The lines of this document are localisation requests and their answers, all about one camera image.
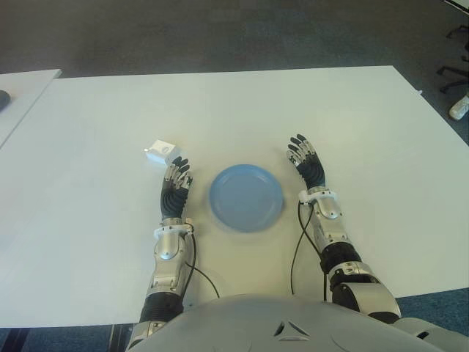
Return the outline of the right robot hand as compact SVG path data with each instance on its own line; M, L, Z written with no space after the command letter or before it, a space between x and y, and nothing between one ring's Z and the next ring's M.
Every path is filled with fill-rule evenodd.
M303 135L290 138L287 159L303 178L306 188L325 187L325 171L312 144Z

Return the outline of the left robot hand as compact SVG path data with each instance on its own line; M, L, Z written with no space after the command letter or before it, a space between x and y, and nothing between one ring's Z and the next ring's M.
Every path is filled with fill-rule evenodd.
M160 193L160 211L163 220L181 218L193 182L189 169L188 159L183 159L181 156L175 158L168 166Z

